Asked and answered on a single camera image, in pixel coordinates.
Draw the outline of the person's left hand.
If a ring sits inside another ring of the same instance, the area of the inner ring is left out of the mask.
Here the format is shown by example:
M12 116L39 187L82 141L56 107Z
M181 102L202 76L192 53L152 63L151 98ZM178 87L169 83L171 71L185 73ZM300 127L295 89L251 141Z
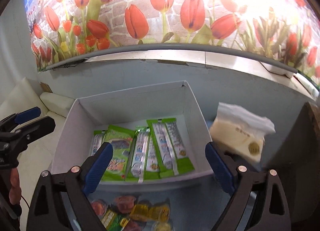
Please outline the person's left hand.
M11 188L9 191L9 200L12 205L20 203L22 197L22 190L20 188L20 178L17 168L11 170L10 175Z

